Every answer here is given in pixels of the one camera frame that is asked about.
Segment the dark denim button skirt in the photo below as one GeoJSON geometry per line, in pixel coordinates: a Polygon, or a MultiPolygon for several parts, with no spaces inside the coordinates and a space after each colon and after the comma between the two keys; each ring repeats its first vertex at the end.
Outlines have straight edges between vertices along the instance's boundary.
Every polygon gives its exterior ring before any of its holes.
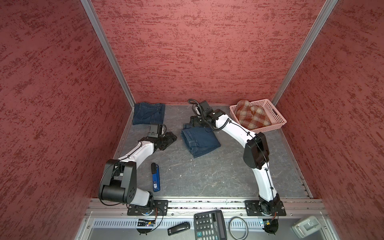
{"type": "Polygon", "coordinates": [[[164,123],[166,105],[141,102],[135,104],[133,125],[162,125],[164,123]]]}

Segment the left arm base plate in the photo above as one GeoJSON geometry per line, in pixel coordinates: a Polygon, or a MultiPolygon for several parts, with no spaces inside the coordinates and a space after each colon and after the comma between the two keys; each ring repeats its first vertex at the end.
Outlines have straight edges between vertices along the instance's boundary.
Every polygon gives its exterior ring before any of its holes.
{"type": "Polygon", "coordinates": [[[148,206],[137,206],[129,205],[127,210],[128,216],[166,216],[168,211],[168,200],[154,200],[150,207],[148,206]]]}

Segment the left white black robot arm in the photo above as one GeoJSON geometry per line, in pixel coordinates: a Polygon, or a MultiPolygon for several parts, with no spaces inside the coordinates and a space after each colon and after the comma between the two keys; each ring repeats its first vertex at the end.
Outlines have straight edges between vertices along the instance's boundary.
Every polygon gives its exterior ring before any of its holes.
{"type": "Polygon", "coordinates": [[[137,187],[137,168],[155,151],[163,151],[177,140],[172,132],[157,138],[144,137],[126,155],[108,160],[99,184],[98,198],[105,206],[125,204],[134,206],[140,214],[150,215],[155,211],[153,193],[137,187]]]}

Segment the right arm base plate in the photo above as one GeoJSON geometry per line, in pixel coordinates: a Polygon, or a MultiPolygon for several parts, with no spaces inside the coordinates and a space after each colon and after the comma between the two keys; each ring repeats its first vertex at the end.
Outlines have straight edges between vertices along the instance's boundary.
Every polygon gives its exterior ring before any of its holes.
{"type": "Polygon", "coordinates": [[[259,201],[259,200],[245,200],[245,210],[247,216],[257,217],[269,217],[269,216],[283,216],[287,215],[283,202],[278,200],[277,202],[259,201]]]}

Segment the red cloth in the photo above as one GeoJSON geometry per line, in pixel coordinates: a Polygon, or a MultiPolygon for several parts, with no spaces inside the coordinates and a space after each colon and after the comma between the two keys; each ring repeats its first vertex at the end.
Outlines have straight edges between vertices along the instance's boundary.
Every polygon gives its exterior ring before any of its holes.
{"type": "Polygon", "coordinates": [[[235,116],[240,125],[248,130],[268,127],[272,124],[263,107],[251,105],[246,100],[241,100],[237,103],[235,116]]]}

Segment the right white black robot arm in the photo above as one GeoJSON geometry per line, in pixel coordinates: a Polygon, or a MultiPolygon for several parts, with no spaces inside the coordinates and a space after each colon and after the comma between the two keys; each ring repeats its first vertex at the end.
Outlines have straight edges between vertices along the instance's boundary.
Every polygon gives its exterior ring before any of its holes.
{"type": "Polygon", "coordinates": [[[265,216],[278,211],[280,196],[274,187],[270,167],[269,148],[263,133],[256,134],[233,121],[222,110],[203,110],[196,105],[192,107],[194,122],[208,126],[213,131],[224,131],[244,148],[243,160],[252,169],[259,189],[259,209],[265,216]]]}

